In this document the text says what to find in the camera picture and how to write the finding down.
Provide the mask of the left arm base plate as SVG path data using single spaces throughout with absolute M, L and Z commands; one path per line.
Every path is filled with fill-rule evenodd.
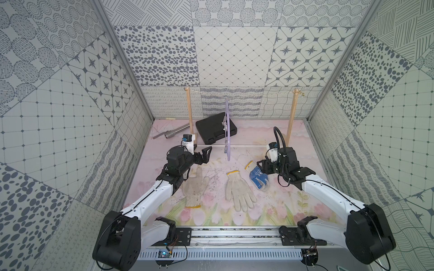
M 155 243 L 153 246 L 189 246 L 192 239 L 192 228 L 176 228 L 172 231 L 172 237 Z

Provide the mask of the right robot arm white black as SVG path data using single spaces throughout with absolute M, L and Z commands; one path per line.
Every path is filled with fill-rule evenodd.
M 344 221 L 340 225 L 307 216 L 293 230 L 280 227 L 284 242 L 295 241 L 301 245 L 334 243 L 347 249 L 363 264 L 371 264 L 396 248 L 389 222 L 380 206 L 353 199 L 323 181 L 310 168 L 301 167 L 293 148 L 270 143 L 265 158 L 257 162 L 257 167 L 263 174 L 276 174 L 278 180 L 310 194 Z

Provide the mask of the wooden drying rack frame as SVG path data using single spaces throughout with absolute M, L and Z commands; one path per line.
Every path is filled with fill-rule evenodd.
M 184 90 L 186 91 L 186 103 L 187 103 L 187 108 L 188 108 L 188 118 L 189 118 L 190 131 L 191 131 L 191 133 L 193 133 L 194 128 L 193 128 L 193 114 L 192 114 L 192 104 L 191 104 L 191 88 L 189 86 L 187 86 L 187 87 L 184 87 Z M 290 118 L 289 118 L 287 134 L 286 134 L 285 138 L 283 138 L 282 135 L 280 136 L 280 138 L 281 138 L 280 141 L 282 143 L 286 143 L 287 145 L 289 144 L 290 136 L 292 133 L 292 128 L 293 128 L 293 123 L 295 120 L 295 113 L 296 113 L 298 99 L 299 99 L 299 97 L 305 96 L 305 94 L 300 89 L 295 89 L 292 91 L 292 93 L 293 93 L 293 98 L 292 98 L 292 105 L 291 105 L 291 110 L 290 110 Z M 217 96 L 217 97 L 223 98 L 223 99 L 228 98 L 225 96 Z

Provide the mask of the yellow dotted work glove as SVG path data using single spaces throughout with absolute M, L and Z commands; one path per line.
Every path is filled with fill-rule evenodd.
M 202 167 L 198 167 L 195 177 L 189 177 L 182 184 L 186 208 L 200 208 L 202 196 L 208 187 L 209 177 L 203 175 Z

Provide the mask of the white work glove yellow cuff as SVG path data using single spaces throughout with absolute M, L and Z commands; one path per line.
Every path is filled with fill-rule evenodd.
M 241 177 L 240 171 L 235 170 L 228 172 L 227 177 L 228 181 L 225 190 L 226 200 L 233 201 L 234 208 L 237 212 L 248 212 L 249 209 L 253 209 L 257 199 L 247 182 Z

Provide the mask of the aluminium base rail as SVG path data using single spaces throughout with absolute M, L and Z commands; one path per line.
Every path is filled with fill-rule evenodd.
M 282 245 L 276 229 L 193 229 L 191 245 L 205 246 L 271 246 Z

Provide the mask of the purple clip hanger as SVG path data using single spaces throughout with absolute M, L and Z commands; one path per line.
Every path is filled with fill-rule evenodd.
M 231 126 L 230 126 L 230 115 L 229 115 L 229 99 L 225 99 L 225 116 L 222 124 L 224 125 L 225 131 L 225 149 L 224 152 L 227 154 L 227 160 L 231 159 Z

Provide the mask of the black plastic tool case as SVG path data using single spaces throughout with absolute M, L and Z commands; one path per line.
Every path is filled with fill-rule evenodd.
M 196 122 L 198 133 L 206 145 L 212 145 L 226 137 L 223 125 L 225 116 L 226 113 L 221 112 Z

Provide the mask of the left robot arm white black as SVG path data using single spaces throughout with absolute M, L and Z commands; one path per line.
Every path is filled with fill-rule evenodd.
M 155 184 L 137 201 L 121 211 L 110 211 L 103 219 L 92 258 L 106 270 L 128 271 L 143 248 L 158 242 L 170 245 L 175 241 L 176 223 L 158 217 L 146 228 L 142 226 L 156 209 L 181 187 L 192 165 L 209 162 L 212 148 L 190 152 L 178 145 L 167 153 L 167 164 Z

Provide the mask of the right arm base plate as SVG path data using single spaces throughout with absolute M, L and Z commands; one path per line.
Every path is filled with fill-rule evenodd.
M 283 246 L 326 246 L 327 242 L 313 238 L 303 227 L 279 228 L 280 239 Z

